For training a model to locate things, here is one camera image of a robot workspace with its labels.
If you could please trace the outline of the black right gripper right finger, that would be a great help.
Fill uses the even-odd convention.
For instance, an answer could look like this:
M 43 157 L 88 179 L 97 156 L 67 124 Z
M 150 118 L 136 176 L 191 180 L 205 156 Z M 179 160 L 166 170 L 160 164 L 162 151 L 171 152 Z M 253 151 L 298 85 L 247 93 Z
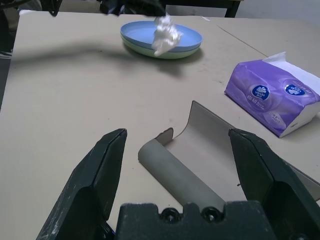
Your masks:
M 261 203 L 277 239 L 318 240 L 320 207 L 293 170 L 257 135 L 228 135 L 245 197 Z

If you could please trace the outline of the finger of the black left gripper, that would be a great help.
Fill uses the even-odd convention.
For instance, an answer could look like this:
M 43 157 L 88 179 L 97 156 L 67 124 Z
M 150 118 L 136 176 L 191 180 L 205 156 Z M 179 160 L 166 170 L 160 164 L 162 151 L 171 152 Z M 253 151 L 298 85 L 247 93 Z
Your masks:
M 147 17 L 163 17 L 166 10 L 159 0 L 118 0 L 120 9 L 125 14 L 143 15 Z

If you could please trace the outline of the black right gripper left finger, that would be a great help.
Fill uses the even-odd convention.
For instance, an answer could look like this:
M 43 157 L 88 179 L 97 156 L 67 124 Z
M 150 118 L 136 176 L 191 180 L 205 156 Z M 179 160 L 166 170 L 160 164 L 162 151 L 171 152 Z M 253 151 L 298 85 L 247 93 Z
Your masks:
M 127 130 L 105 134 L 74 168 L 39 240 L 112 240 L 108 225 L 117 193 Z

